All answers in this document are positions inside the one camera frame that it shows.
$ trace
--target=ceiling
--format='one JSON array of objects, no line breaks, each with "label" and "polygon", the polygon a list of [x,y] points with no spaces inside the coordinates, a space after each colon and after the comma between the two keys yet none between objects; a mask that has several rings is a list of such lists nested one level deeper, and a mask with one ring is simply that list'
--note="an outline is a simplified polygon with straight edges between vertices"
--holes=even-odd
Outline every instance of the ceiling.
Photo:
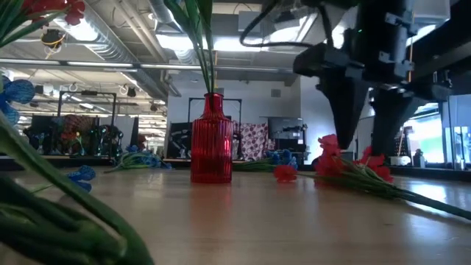
[{"label": "ceiling", "polygon": [[[85,0],[87,9],[85,19],[87,23],[93,24],[92,29],[103,34],[97,34],[94,41],[80,40],[76,35],[56,21],[51,23],[47,29],[58,29],[66,31],[66,39],[60,49],[51,51],[45,47],[38,39],[47,30],[34,32],[26,36],[21,42],[14,42],[4,47],[0,51],[0,57],[15,59],[47,59],[61,61],[85,61],[103,62],[104,58],[109,58],[108,62],[120,63],[179,63],[171,49],[162,48],[159,40],[155,37],[155,22],[149,14],[152,13],[149,0]],[[281,10],[289,10],[293,7],[293,2],[283,2],[282,7],[278,7],[274,14],[279,14]],[[251,19],[240,20],[239,13],[249,9],[261,10],[264,0],[245,0],[244,2],[234,2],[230,0],[215,0],[213,6],[213,35],[224,36],[237,39],[240,35],[239,23],[248,24]],[[327,6],[327,12],[333,25],[339,24],[341,27],[348,27],[355,20],[355,10],[345,12],[335,7]],[[305,37],[301,41],[309,43],[319,43],[325,39],[320,19],[310,11],[307,18],[312,18],[311,24],[303,24],[308,29]],[[259,32],[250,35],[251,38],[265,38],[275,31],[272,22],[273,17],[266,19],[261,25]],[[217,65],[237,66],[238,71],[218,71],[218,80],[241,80],[241,81],[280,81],[291,86],[296,79],[296,75],[289,73],[261,73],[244,70],[244,67],[260,68],[291,68],[294,58],[303,49],[293,47],[283,47],[267,50],[257,50],[256,52],[217,52]],[[69,91],[70,87],[77,91],[92,90],[98,92],[117,93],[118,107],[116,112],[121,115],[151,115],[151,119],[165,120],[166,106],[159,105],[157,111],[151,111],[150,105],[160,100],[166,102],[169,95],[178,96],[176,88],[169,86],[168,76],[177,81],[201,80],[202,75],[197,71],[169,71],[168,74],[161,70],[138,70],[137,72],[123,72],[115,68],[102,68],[94,70],[90,68],[63,68],[61,66],[44,66],[40,69],[25,68],[26,66],[7,65],[8,70],[14,73],[15,78],[30,79],[35,84],[53,87],[56,90],[48,95],[37,95],[35,100],[39,107],[17,106],[24,111],[54,112],[57,109],[57,91]],[[129,98],[126,95],[127,87],[136,87],[137,95]],[[76,94],[76,98],[84,102],[108,103],[110,99],[94,98]],[[107,115],[111,111],[110,105],[102,105],[93,110],[83,110],[77,107],[77,102],[69,102],[63,108],[64,112],[88,112],[91,114]]]}]

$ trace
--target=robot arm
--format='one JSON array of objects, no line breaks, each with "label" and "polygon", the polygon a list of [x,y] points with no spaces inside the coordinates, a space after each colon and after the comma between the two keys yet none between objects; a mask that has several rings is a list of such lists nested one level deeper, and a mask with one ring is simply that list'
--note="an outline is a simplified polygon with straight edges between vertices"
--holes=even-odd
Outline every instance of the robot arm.
[{"label": "robot arm", "polygon": [[[317,85],[333,111],[339,146],[348,148],[355,134],[369,89],[374,90],[373,154],[386,151],[400,127],[428,101],[446,101],[450,87],[418,82],[409,76],[406,41],[416,35],[414,0],[302,0],[309,7],[324,3],[350,9],[358,5],[355,29],[344,33],[341,49],[331,41],[306,49],[294,61],[294,72],[319,77]],[[331,31],[323,15],[325,31]]]}]

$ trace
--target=white wall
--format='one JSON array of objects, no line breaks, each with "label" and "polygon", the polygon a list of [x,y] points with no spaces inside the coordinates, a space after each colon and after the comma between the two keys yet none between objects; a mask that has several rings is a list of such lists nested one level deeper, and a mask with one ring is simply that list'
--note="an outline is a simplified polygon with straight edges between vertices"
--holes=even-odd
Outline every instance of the white wall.
[{"label": "white wall", "polygon": [[310,155],[306,160],[309,163],[322,154],[317,139],[336,133],[332,109],[324,94],[316,89],[318,83],[317,77],[300,77],[301,118],[308,125],[306,145]]},{"label": "white wall", "polygon": [[[188,99],[202,98],[206,92],[203,82],[174,82],[181,97],[169,97],[168,122],[187,122]],[[225,99],[242,99],[243,123],[261,124],[267,122],[266,117],[300,117],[299,111],[299,82],[293,87],[285,87],[283,82],[245,82],[221,80],[218,86],[224,88]],[[280,98],[271,97],[271,89],[281,90]],[[204,108],[202,100],[191,102],[190,121],[201,116]],[[238,121],[238,102],[224,101],[224,114]]]}]

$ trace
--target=red tulip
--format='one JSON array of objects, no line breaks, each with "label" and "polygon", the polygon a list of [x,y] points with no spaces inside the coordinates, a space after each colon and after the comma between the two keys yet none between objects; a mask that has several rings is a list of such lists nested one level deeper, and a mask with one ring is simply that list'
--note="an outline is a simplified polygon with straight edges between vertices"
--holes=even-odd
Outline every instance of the red tulip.
[{"label": "red tulip", "polygon": [[279,165],[273,171],[273,174],[279,183],[286,183],[296,180],[296,173],[297,170],[288,165]]}]

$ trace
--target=cable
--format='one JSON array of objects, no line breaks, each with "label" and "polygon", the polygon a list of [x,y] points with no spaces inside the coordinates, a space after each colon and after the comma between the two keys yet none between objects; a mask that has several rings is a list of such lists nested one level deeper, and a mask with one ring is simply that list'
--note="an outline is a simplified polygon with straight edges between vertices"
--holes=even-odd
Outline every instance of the cable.
[{"label": "cable", "polygon": [[332,39],[332,24],[327,15],[327,10],[325,10],[325,5],[319,4],[317,6],[319,13],[322,17],[322,26],[324,27],[325,37],[327,38],[327,46],[333,48],[333,39]]},{"label": "cable", "polygon": [[239,5],[243,4],[244,6],[246,6],[250,11],[253,11],[252,8],[248,5],[248,4],[245,4],[245,3],[237,3],[237,5],[234,7],[234,11],[233,11],[233,14],[236,13],[236,10],[237,10],[237,7]]},{"label": "cable", "polygon": [[248,36],[248,34],[252,31],[252,29],[257,26],[272,10],[275,8],[275,6],[278,4],[280,0],[273,0],[267,7],[266,9],[260,13],[252,22],[250,22],[249,26],[244,29],[244,31],[241,34],[241,37],[239,38],[239,42],[241,43],[242,46],[245,47],[256,47],[256,48],[263,48],[263,47],[276,47],[276,46],[297,46],[297,47],[307,47],[311,48],[314,47],[314,45],[309,44],[309,43],[299,43],[299,42],[294,42],[294,41],[282,41],[282,42],[272,42],[272,43],[256,43],[256,44],[251,44],[251,43],[245,43],[244,40]]}]

